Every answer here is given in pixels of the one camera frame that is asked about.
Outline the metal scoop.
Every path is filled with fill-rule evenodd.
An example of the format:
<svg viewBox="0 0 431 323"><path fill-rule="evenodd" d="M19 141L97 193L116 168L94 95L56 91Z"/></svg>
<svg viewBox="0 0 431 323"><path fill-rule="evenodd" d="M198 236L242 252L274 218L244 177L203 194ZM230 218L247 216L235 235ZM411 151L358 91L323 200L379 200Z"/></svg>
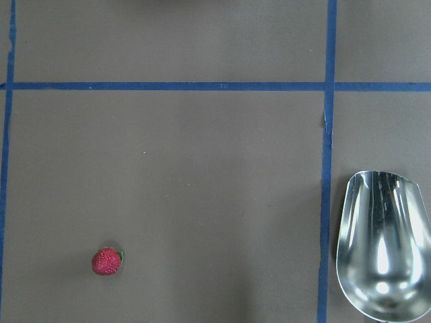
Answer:
<svg viewBox="0 0 431 323"><path fill-rule="evenodd" d="M366 170L348 181L336 255L351 305L379 322L414 322L430 312L430 220L420 187Z"/></svg>

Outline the red strawberry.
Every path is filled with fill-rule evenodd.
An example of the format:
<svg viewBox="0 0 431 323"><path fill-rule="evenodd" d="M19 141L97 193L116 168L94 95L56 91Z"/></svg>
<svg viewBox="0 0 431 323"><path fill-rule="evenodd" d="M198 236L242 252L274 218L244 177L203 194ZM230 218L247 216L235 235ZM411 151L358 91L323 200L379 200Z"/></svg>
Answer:
<svg viewBox="0 0 431 323"><path fill-rule="evenodd" d="M122 250L103 248L92 257L92 271L102 276L114 275L119 271L123 261Z"/></svg>

